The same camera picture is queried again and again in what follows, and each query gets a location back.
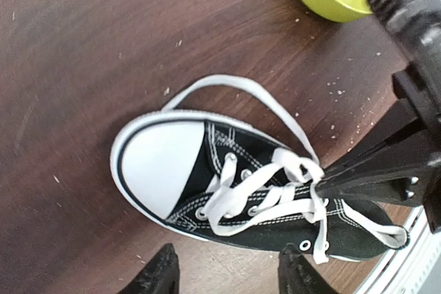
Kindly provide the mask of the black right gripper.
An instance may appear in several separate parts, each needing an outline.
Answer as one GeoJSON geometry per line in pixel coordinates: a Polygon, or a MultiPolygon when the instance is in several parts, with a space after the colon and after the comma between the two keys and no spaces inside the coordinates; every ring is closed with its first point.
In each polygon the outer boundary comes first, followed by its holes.
{"type": "Polygon", "coordinates": [[[440,231],[440,0],[368,0],[374,17],[409,64],[392,76],[398,100],[367,135],[325,171],[346,182],[427,171],[422,206],[440,231]]]}

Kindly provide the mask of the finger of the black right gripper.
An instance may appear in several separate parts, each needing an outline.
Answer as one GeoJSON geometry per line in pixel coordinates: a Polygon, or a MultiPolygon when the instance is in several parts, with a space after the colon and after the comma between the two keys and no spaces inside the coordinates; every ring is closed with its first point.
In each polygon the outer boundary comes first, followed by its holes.
{"type": "Polygon", "coordinates": [[[422,205],[427,171],[334,168],[316,185],[321,198],[369,200],[407,207],[422,205]]]}

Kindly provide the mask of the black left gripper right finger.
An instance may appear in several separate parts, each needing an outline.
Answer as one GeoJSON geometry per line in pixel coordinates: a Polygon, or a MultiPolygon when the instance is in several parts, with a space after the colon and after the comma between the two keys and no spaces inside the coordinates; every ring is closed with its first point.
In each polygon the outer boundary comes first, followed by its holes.
{"type": "Polygon", "coordinates": [[[278,258],[280,294],[338,294],[294,244],[287,244],[278,258]]]}

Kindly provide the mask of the black white canvas sneaker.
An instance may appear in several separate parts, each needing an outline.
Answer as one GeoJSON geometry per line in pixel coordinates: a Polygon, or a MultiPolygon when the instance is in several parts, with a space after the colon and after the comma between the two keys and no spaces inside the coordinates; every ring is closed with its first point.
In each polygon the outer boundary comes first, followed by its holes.
{"type": "Polygon", "coordinates": [[[260,251],[292,244],[322,264],[369,260],[410,240],[377,203],[321,198],[314,161],[226,116],[139,116],[116,136],[110,170],[136,210],[202,241],[260,251]]]}

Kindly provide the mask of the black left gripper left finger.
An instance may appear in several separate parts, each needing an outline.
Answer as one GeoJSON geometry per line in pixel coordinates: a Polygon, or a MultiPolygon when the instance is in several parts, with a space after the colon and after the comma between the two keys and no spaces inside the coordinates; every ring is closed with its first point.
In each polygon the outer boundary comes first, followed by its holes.
{"type": "Polygon", "coordinates": [[[180,291],[178,255],[172,243],[164,244],[119,294],[175,294],[180,291]]]}

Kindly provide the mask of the white shoelace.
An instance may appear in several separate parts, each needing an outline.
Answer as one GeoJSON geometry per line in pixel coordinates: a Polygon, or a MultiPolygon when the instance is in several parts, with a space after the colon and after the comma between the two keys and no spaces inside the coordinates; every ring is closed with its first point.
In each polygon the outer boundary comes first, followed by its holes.
{"type": "Polygon", "coordinates": [[[266,105],[307,151],[299,156],[274,139],[234,119],[198,114],[203,140],[192,172],[168,226],[205,239],[245,248],[278,251],[288,243],[318,264],[335,256],[366,260],[399,250],[408,232],[394,225],[374,202],[321,198],[316,185],[324,171],[306,134],[278,101],[257,82],[239,76],[211,75],[179,92],[163,107],[177,114],[192,92],[211,85],[235,87],[266,105]]]}

